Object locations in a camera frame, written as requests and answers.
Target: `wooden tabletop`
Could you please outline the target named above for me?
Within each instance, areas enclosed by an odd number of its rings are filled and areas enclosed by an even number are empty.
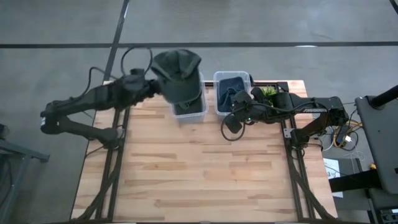
[[[307,96],[303,81],[288,83],[291,93]],[[228,142],[220,133],[212,88],[206,97],[209,112],[198,124],[179,124],[161,96],[133,107],[114,222],[297,220],[280,124],[247,126],[242,139]],[[95,126],[110,127],[113,116],[113,110],[97,112]],[[312,120],[310,114],[295,118],[298,127]],[[88,152],[100,146],[90,142]],[[105,158],[105,150],[86,158],[72,218],[98,193]],[[336,217],[319,147],[306,148],[304,159],[312,192]],[[302,192],[300,198],[306,213]]]

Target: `concrete floor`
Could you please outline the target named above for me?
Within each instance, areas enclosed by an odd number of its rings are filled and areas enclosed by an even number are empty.
[[[0,44],[111,43],[122,3],[3,0]],[[120,42],[398,40],[397,20],[388,0],[131,0]],[[200,69],[208,80],[218,70],[245,70],[258,80],[304,80],[308,95],[336,95],[343,102],[398,83],[398,47],[191,50],[202,57]],[[122,53],[116,54],[116,76]],[[105,68],[108,56],[109,49],[0,49],[0,123],[10,127],[10,141],[51,154],[47,164],[32,163],[13,223],[69,219],[87,141],[42,134],[39,113],[49,101],[80,94],[88,69]],[[148,54],[137,50],[126,61],[146,67]],[[94,75],[92,86],[102,78]],[[350,113],[354,106],[346,109]],[[82,113],[71,118],[92,124]],[[358,149],[367,168],[372,158],[361,136]],[[325,157],[345,154],[332,149]]]

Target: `plastic container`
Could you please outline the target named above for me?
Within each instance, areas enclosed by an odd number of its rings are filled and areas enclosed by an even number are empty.
[[[205,78],[203,74],[200,73],[200,85],[201,85],[201,103],[205,107],[200,113],[192,113],[192,114],[181,114],[176,115],[174,105],[171,106],[172,114],[175,119],[177,119],[180,123],[199,123],[202,122],[205,118],[205,115],[209,111],[209,104],[206,99],[206,88],[205,88]]]
[[[218,90],[219,90],[219,82],[220,80],[224,80],[226,78],[235,78],[235,77],[241,77],[244,82],[244,89],[249,93],[251,89],[251,82],[250,82],[250,75],[247,72],[244,71],[220,71],[216,72],[213,75],[213,80],[214,80],[214,104],[215,104],[215,110],[218,115],[218,119],[222,120],[224,119],[229,112],[220,112],[218,111]]]

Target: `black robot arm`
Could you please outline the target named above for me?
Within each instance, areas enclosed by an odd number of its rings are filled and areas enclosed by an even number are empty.
[[[324,132],[328,126],[341,126],[348,121],[348,115],[338,97],[301,98],[293,93],[276,93],[265,96],[258,87],[252,89],[251,98],[245,91],[233,97],[230,116],[226,117],[225,125],[232,133],[237,133],[241,123],[254,124],[263,122],[272,124],[289,119],[297,113],[320,113],[306,127],[288,130],[293,147],[301,147],[308,143],[310,136]]]
[[[119,144],[124,130],[115,128],[99,129],[71,121],[67,116],[86,110],[124,109],[138,102],[160,94],[156,80],[145,80],[144,70],[132,70],[110,84],[92,88],[86,94],[64,101],[53,101],[40,113],[41,130],[45,134],[71,133],[87,139],[97,139],[107,149]]]

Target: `baseball cap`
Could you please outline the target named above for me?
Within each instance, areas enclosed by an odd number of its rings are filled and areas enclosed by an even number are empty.
[[[185,49],[168,50],[154,57],[151,69],[169,103],[187,103],[201,95],[200,61],[199,55]]]

